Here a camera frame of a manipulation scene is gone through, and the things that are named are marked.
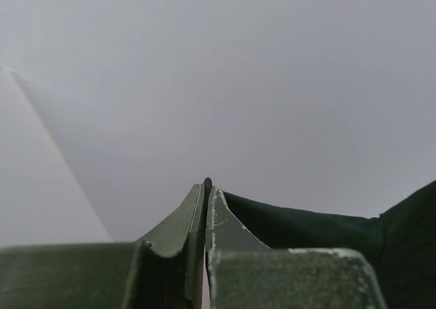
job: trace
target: curved metal piece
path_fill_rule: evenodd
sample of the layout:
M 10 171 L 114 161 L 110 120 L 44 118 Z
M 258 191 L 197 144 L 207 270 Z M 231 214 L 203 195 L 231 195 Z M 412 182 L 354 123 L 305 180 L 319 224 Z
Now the curved metal piece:
M 137 240 L 146 242 L 155 261 L 167 268 L 157 272 L 154 280 L 148 278 L 146 282 L 148 289 L 154 288 L 171 298 L 167 304 L 162 304 L 163 307 L 177 305 L 201 309 L 206 199 L 211 187 L 210 178 L 204 184 L 195 184 L 173 213 Z M 183 304 L 180 304 L 180 298 L 183 298 Z
M 266 250 L 267 245 L 255 237 L 228 208 L 223 191 L 213 187 L 208 199 L 206 251 Z
M 203 184 L 195 184 L 180 206 L 138 241 L 147 241 L 160 257 L 170 258 L 182 252 L 189 237 L 198 207 L 204 202 Z

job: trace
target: white ceiling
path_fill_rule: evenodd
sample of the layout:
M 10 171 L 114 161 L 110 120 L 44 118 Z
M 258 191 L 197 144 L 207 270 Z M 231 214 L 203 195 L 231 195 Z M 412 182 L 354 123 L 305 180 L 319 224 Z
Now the white ceiling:
M 115 240 L 206 176 L 279 206 L 372 216 L 436 176 L 435 12 L 434 0 L 0 0 L 0 65 Z

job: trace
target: green fabric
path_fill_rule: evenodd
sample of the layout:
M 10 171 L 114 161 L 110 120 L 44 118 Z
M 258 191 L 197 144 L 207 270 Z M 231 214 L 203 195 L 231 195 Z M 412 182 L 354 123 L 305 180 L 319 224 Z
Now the green fabric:
M 351 248 L 374 267 L 389 308 L 436 308 L 436 181 L 377 218 L 280 208 L 225 193 L 271 248 Z

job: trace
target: green metal object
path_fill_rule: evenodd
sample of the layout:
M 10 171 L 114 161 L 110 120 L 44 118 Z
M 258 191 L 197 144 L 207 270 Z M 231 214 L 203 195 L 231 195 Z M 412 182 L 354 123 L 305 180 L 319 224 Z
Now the green metal object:
M 378 218 L 212 186 L 132 243 L 0 248 L 0 309 L 436 308 L 436 182 Z

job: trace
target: white wall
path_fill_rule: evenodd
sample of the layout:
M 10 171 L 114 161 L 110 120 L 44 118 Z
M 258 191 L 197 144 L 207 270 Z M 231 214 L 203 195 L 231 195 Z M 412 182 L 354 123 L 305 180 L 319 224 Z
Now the white wall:
M 15 77 L 0 69 L 0 245 L 108 241 Z
M 195 183 L 374 216 L 436 178 L 435 0 L 0 0 L 11 67 L 115 240 Z

